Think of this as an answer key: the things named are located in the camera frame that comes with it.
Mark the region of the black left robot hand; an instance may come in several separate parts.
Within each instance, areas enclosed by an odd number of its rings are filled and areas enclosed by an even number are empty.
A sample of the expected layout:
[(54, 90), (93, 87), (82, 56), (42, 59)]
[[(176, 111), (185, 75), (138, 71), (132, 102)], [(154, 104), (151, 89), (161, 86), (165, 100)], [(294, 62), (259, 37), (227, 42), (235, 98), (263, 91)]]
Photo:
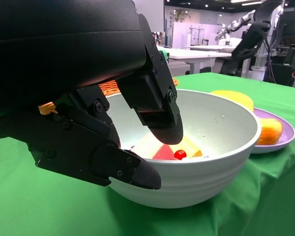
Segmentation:
[(0, 138), (51, 172), (160, 189), (157, 170), (120, 147), (108, 81), (160, 142), (182, 140), (173, 79), (133, 1), (0, 0)]

